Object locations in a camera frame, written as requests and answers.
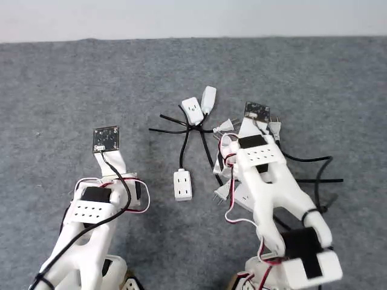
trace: wire bundle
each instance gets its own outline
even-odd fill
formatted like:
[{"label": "wire bundle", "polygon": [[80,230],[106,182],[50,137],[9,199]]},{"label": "wire bundle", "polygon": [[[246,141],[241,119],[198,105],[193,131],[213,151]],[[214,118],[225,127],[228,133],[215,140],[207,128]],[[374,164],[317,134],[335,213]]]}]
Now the wire bundle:
[{"label": "wire bundle", "polygon": [[[177,120],[175,118],[171,118],[171,117],[165,116],[163,114],[160,114],[160,118],[163,118],[165,120],[168,120],[168,121],[174,122],[176,124],[185,126],[186,130],[171,131],[171,130],[163,130],[163,129],[156,129],[156,128],[149,128],[149,130],[150,131],[154,131],[154,132],[167,133],[167,134],[185,134],[184,142],[183,142],[183,145],[182,145],[181,150],[180,150],[180,157],[179,157],[179,166],[180,166],[180,168],[183,168],[183,157],[184,157],[184,151],[186,149],[186,145],[187,145],[187,141],[188,141],[189,132],[191,132],[191,131],[198,131],[200,133],[201,141],[203,142],[203,147],[204,147],[204,151],[206,152],[206,156],[207,156],[208,162],[209,162],[209,164],[211,166],[211,169],[213,169],[214,164],[213,164],[213,160],[212,160],[212,157],[211,157],[210,150],[208,148],[208,144],[207,144],[207,140],[206,140],[206,135],[205,135],[206,133],[213,133],[213,130],[205,130],[205,129],[203,129],[203,123],[207,119],[208,114],[204,114],[204,118],[203,118],[203,120],[199,124],[197,124],[197,125],[190,125],[189,122],[188,122],[187,114],[185,113],[184,109],[180,105],[178,107],[183,112],[184,118],[186,119],[186,122],[183,122],[183,121]],[[219,175],[216,174],[215,178],[218,181],[218,184],[220,186],[222,186],[223,182],[222,182],[222,179],[219,177]]]}]

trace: black cable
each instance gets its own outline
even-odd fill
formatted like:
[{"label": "black cable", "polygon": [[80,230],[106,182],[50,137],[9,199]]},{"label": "black cable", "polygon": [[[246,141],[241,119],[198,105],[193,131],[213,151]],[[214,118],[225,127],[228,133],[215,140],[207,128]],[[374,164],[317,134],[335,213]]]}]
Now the black cable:
[{"label": "black cable", "polygon": [[[296,179],[298,183],[315,183],[316,179]],[[338,183],[338,182],[344,182],[344,179],[342,178],[336,178],[336,179],[320,179],[320,183]]]},{"label": "black cable", "polygon": [[172,118],[172,117],[165,116],[163,114],[160,114],[160,118],[163,118],[165,120],[168,120],[168,121],[171,121],[171,122],[183,125],[184,127],[187,126],[186,123],[184,123],[183,121],[177,120],[177,119]]},{"label": "black cable", "polygon": [[[211,169],[213,170],[213,161],[212,161],[212,158],[211,158],[210,150],[208,149],[208,144],[207,144],[206,136],[205,136],[205,134],[203,132],[200,132],[200,137],[201,137],[201,141],[203,142],[204,150],[206,151],[208,163],[210,164]],[[218,184],[220,186],[222,186],[223,182],[222,182],[222,179],[220,179],[220,176],[218,174],[215,174],[215,178],[218,181]]]},{"label": "black cable", "polygon": [[186,150],[186,145],[187,145],[187,141],[188,141],[188,135],[189,135],[189,123],[188,123],[188,117],[187,117],[187,114],[185,113],[185,111],[183,110],[183,108],[179,105],[179,108],[181,109],[181,111],[183,112],[184,114],[184,117],[186,118],[186,136],[184,138],[184,143],[183,143],[183,146],[181,147],[181,150],[180,150],[180,157],[179,157],[179,166],[180,166],[180,169],[183,169],[183,156],[184,156],[184,150]]},{"label": "black cable", "polygon": [[320,170],[317,173],[316,182],[314,183],[314,202],[316,203],[317,209],[320,210],[321,213],[326,213],[328,208],[327,207],[324,207],[324,208],[321,207],[320,193],[319,193],[320,179],[321,179],[322,172],[329,165],[329,163],[332,162],[332,160],[333,160],[333,157],[329,156],[329,158],[324,162],[324,164],[321,166]]},{"label": "black cable", "polygon": [[273,215],[273,220],[279,224],[282,228],[284,228],[287,231],[291,231],[292,228],[289,227],[285,222],[283,222],[279,217],[277,217],[275,214]]},{"label": "black cable", "polygon": [[94,225],[90,225],[88,228],[81,231],[79,234],[77,234],[75,237],[73,237],[68,244],[51,260],[50,263],[47,264],[47,266],[44,268],[42,272],[40,272],[36,277],[34,283],[31,285],[31,288],[29,290],[35,289],[37,284],[39,284],[40,281],[44,281],[42,278],[44,278],[44,275],[47,274],[47,272],[53,267],[53,265],[63,256],[63,254],[84,234],[88,233],[89,231],[99,227],[100,225],[107,224],[108,222],[113,221],[114,219],[118,218],[121,214],[123,214],[130,206],[131,204],[131,192],[126,184],[125,180],[122,178],[121,174],[118,172],[118,170],[111,165],[107,160],[105,159],[105,156],[103,155],[103,152],[101,151],[101,156],[103,161],[110,167],[110,169],[119,177],[119,180],[122,182],[127,194],[128,194],[128,201],[125,204],[125,206],[118,211],[116,214],[112,215],[111,217],[108,217],[107,219],[104,219],[103,221],[100,221]]},{"label": "black cable", "polygon": [[65,221],[65,216],[66,216],[66,214],[67,214],[68,209],[70,208],[70,205],[71,205],[71,204],[68,205],[68,207],[65,209],[65,212],[64,212],[64,214],[63,214],[62,222],[60,223],[59,234],[62,232],[62,229],[63,229],[63,222]]},{"label": "black cable", "polygon": [[[298,161],[298,162],[316,162],[316,161],[324,161],[324,164],[321,166],[321,168],[319,169],[319,171],[317,172],[317,175],[316,175],[316,180],[314,181],[314,203],[316,204],[316,207],[317,209],[319,210],[320,213],[326,213],[328,211],[328,207],[332,204],[332,202],[330,203],[330,205],[325,205],[325,206],[321,206],[321,203],[320,203],[320,193],[319,193],[319,185],[320,183],[322,183],[321,181],[321,176],[322,176],[322,173],[324,172],[325,168],[327,168],[327,166],[329,165],[330,162],[332,162],[333,160],[333,157],[332,156],[324,156],[324,157],[318,157],[318,158],[298,158],[298,157],[294,157],[294,156],[291,156],[287,153],[285,153],[282,149],[281,149],[281,144],[279,143],[279,141],[276,141],[276,144],[278,145],[278,147],[280,148],[282,154],[284,154],[285,157],[291,159],[291,160],[294,160],[294,161]],[[335,181],[328,181],[327,183],[329,182],[343,182],[343,179],[326,179],[326,180],[335,180]]]},{"label": "black cable", "polygon": [[169,133],[169,134],[182,134],[182,133],[186,133],[187,132],[187,130],[169,131],[169,130],[162,130],[162,129],[155,129],[155,128],[149,128],[149,131],[155,131],[155,132],[161,132],[161,133]]}]

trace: white wire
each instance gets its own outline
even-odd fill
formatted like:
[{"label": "white wire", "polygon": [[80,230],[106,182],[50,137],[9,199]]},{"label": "white wire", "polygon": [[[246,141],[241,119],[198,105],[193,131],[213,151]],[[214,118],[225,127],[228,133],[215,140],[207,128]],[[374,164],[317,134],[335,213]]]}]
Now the white wire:
[{"label": "white wire", "polygon": [[226,211],[226,213],[224,214],[224,218],[226,219],[227,222],[231,223],[231,224],[237,224],[238,222],[250,222],[252,225],[254,225],[256,228],[258,227],[256,223],[254,223],[253,221],[251,221],[250,219],[229,219],[227,217],[227,215],[232,211],[232,209],[234,208],[234,191],[235,191],[235,179],[233,178],[231,180],[231,186],[232,186],[232,191],[231,191],[231,205],[230,205],[230,208],[229,210]]},{"label": "white wire", "polygon": [[223,138],[225,137],[225,136],[234,136],[234,137],[237,137],[237,138],[239,138],[238,137],[238,134],[236,134],[236,133],[224,133],[223,135],[222,135],[222,137],[220,138],[220,140],[219,140],[219,150],[220,150],[220,154],[223,156],[223,154],[222,154],[222,143],[223,143]]},{"label": "white wire", "polygon": [[139,179],[130,179],[130,180],[133,180],[134,182],[139,182],[145,186],[146,194],[148,195],[148,205],[146,206],[146,208],[144,208],[141,211],[132,211],[131,209],[129,209],[128,212],[130,212],[130,213],[144,213],[148,210],[149,206],[151,205],[151,195],[149,194],[149,189],[148,189],[146,183],[143,182],[142,180],[139,180]]},{"label": "white wire", "polygon": [[96,178],[96,177],[86,177],[86,178],[81,178],[80,180],[77,181],[77,183],[76,183],[76,185],[75,185],[75,188],[74,188],[74,192],[77,191],[79,184],[80,184],[82,181],[86,181],[86,180],[96,180],[96,181],[99,181],[100,184],[102,184],[102,180],[99,179],[99,178]]},{"label": "white wire", "polygon": [[261,262],[261,263],[267,263],[266,261],[263,261],[262,258],[261,258],[261,252],[262,252],[262,248],[264,247],[264,237],[262,236],[261,237],[261,241],[259,243],[259,249],[258,249],[258,260]]}]

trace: white plug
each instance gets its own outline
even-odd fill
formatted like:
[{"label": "white plug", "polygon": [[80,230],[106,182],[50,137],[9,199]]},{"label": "white plug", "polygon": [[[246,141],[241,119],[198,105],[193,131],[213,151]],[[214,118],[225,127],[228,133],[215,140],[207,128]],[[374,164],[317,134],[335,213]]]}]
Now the white plug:
[{"label": "white plug", "polygon": [[223,184],[221,187],[215,190],[214,194],[216,194],[219,198],[225,201],[229,197],[230,186],[231,186],[231,179],[228,180],[226,184]]},{"label": "white plug", "polygon": [[197,125],[203,120],[204,115],[197,98],[193,97],[182,101],[181,107],[183,107],[184,112],[187,114],[190,125]]},{"label": "white plug", "polygon": [[213,104],[215,104],[216,88],[213,86],[206,86],[203,95],[201,96],[201,110],[205,114],[209,114],[212,111]]},{"label": "white plug", "polygon": [[279,118],[277,117],[276,121],[273,122],[272,118],[270,117],[268,128],[273,133],[274,140],[279,141],[279,131],[281,131],[281,122],[279,121]]},{"label": "white plug", "polygon": [[227,119],[227,121],[223,122],[220,126],[213,128],[213,132],[227,132],[227,131],[234,131],[236,125],[240,124],[241,122],[238,119]]},{"label": "white plug", "polygon": [[189,201],[192,199],[191,177],[189,171],[179,169],[174,173],[175,199]]}]

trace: black tape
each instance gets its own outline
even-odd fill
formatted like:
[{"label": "black tape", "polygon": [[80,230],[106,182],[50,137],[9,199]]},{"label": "black tape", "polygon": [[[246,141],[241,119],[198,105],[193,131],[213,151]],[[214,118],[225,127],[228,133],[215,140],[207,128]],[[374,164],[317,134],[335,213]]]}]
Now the black tape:
[{"label": "black tape", "polygon": [[317,254],[322,252],[314,228],[302,228],[281,234],[285,242],[285,255],[301,258],[308,279],[322,276]]},{"label": "black tape", "polygon": [[103,266],[102,266],[102,277],[108,273],[110,265],[112,264],[112,262],[113,262],[112,260],[105,259]]},{"label": "black tape", "polygon": [[134,185],[135,185],[135,195],[136,195],[137,199],[140,199],[141,198],[141,184],[139,182],[135,182]]},{"label": "black tape", "polygon": [[87,187],[82,197],[82,201],[97,201],[110,203],[110,188],[104,187]]},{"label": "black tape", "polygon": [[262,146],[267,144],[266,140],[264,139],[264,137],[262,137],[262,135],[253,135],[253,136],[240,138],[238,139],[238,142],[242,149],[257,147],[257,146]]}]

